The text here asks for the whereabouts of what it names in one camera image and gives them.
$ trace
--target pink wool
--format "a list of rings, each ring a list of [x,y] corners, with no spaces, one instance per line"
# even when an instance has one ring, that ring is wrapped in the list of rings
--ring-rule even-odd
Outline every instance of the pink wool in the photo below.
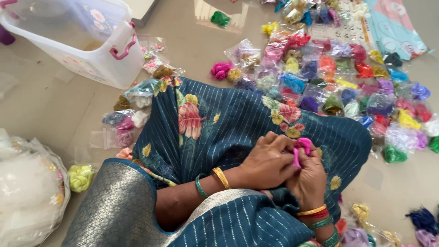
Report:
[[[233,66],[230,62],[218,62],[212,67],[210,72],[216,79],[222,80],[227,77],[227,73],[231,68]]]

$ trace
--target beige floor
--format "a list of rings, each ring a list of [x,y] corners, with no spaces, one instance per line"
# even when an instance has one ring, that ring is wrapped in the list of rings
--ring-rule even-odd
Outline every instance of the beige floor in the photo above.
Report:
[[[263,48],[266,37],[260,33],[260,26],[279,18],[272,7],[260,4],[249,7],[241,5],[241,1],[232,4],[228,0],[160,0],[146,27],[136,31],[166,38],[169,50],[165,56],[173,66],[184,68],[185,76],[217,87],[230,87],[227,82],[209,79],[212,65],[225,60],[223,51],[244,38]],[[406,0],[404,4],[423,41],[431,48],[439,48],[436,28],[439,3]],[[209,17],[215,8],[233,15],[233,26],[226,30],[213,26]],[[0,102],[0,127],[12,135],[37,137],[69,166],[73,147],[88,145],[90,132],[102,128],[102,115],[112,111],[121,91],[82,76],[69,83],[55,79],[57,73],[63,72],[62,65],[22,37],[17,37],[11,46],[0,45],[0,54],[0,72],[9,73],[21,82]],[[412,80],[429,86],[433,95],[430,103],[439,112],[437,56],[437,52],[422,56],[406,69]],[[141,72],[138,81],[145,77]],[[94,149],[94,159],[101,163],[117,151]],[[416,243],[412,224],[404,214],[420,205],[436,209],[437,158],[429,150],[417,152],[402,164],[385,165],[382,159],[371,158],[344,191],[344,200],[366,203],[371,209],[372,224],[399,233],[403,243]],[[72,196],[61,225],[43,246],[60,246],[83,197],[83,194]]]

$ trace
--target red bangle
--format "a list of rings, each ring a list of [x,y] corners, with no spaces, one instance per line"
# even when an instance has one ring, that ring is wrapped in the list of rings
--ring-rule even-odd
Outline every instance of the red bangle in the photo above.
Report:
[[[309,219],[309,218],[323,218],[323,217],[327,217],[329,215],[329,211],[327,208],[323,209],[322,211],[319,211],[317,213],[314,214],[308,214],[308,215],[301,215],[299,217],[305,218],[305,219]]]

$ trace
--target gold bangle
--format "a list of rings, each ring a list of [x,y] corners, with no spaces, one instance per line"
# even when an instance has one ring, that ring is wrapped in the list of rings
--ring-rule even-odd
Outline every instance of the gold bangle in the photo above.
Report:
[[[304,215],[309,215],[309,214],[315,214],[315,213],[317,213],[317,212],[322,211],[322,210],[325,209],[325,208],[326,208],[326,204],[324,204],[323,206],[321,206],[321,207],[319,207],[319,208],[316,208],[316,209],[310,210],[310,211],[299,212],[299,213],[297,213],[297,216],[304,216]]]
[[[223,185],[226,189],[231,189],[229,182],[227,181],[226,176],[224,175],[221,168],[217,167],[217,168],[214,168],[212,171],[215,172],[215,174],[219,177],[219,179],[221,180],[221,182],[223,183]]]

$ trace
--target bangle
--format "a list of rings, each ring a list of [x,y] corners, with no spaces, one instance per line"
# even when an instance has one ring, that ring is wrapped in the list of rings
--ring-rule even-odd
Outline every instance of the bangle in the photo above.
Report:
[[[309,218],[323,218],[329,215],[329,211],[327,208],[323,209],[320,212],[314,213],[314,214],[307,214],[307,215],[302,215],[299,217],[302,217],[304,219],[309,219]]]
[[[325,209],[325,208],[326,208],[326,204],[324,204],[323,206],[318,207],[318,208],[316,208],[316,209],[310,210],[310,211],[299,212],[299,213],[297,213],[297,216],[303,216],[303,215],[315,214],[315,213],[317,213],[317,212],[322,211],[322,210]]]
[[[204,192],[204,190],[201,188],[200,185],[200,177],[203,176],[203,178],[206,176],[206,174],[201,173],[198,174],[198,176],[195,178],[195,187],[197,187],[198,193],[204,198],[207,199],[209,196]]]
[[[317,223],[314,223],[314,224],[308,226],[308,228],[314,231],[315,229],[319,229],[319,228],[325,227],[325,226],[331,224],[332,222],[333,222],[333,219],[330,216],[329,218],[326,218],[326,219],[324,219],[322,221],[319,221]]]
[[[326,241],[322,243],[323,247],[336,247],[340,244],[340,236],[338,235],[337,228],[334,226],[334,234]]]
[[[219,179],[221,180],[221,182],[223,183],[223,185],[226,189],[231,189],[229,182],[227,181],[226,176],[224,175],[221,168],[217,167],[217,168],[214,168],[212,171],[215,172],[215,174],[219,177]]]

